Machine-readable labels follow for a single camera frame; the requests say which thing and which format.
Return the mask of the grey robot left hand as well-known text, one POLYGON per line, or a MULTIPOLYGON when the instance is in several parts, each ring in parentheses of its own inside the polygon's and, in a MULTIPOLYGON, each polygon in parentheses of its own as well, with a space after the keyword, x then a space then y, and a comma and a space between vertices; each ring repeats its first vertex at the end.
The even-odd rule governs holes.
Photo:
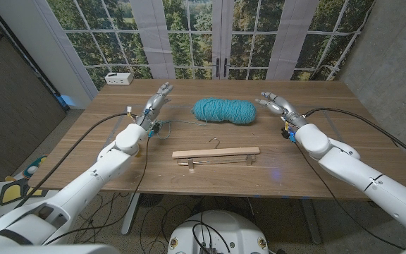
POLYGON ((172 90, 173 86, 169 82, 165 82, 156 94, 148 99, 142 113, 136 118, 135 123, 148 131, 159 115, 162 106, 170 101, 167 96, 172 90))

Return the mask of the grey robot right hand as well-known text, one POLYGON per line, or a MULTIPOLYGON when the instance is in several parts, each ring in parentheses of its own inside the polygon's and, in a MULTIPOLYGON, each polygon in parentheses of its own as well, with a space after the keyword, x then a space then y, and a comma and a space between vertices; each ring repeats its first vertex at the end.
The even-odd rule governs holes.
POLYGON ((266 107, 275 115, 281 116, 286 122, 297 128, 301 128, 307 124, 306 119, 283 97, 271 92, 262 92, 261 95, 264 96, 265 99, 256 99, 255 102, 266 107))

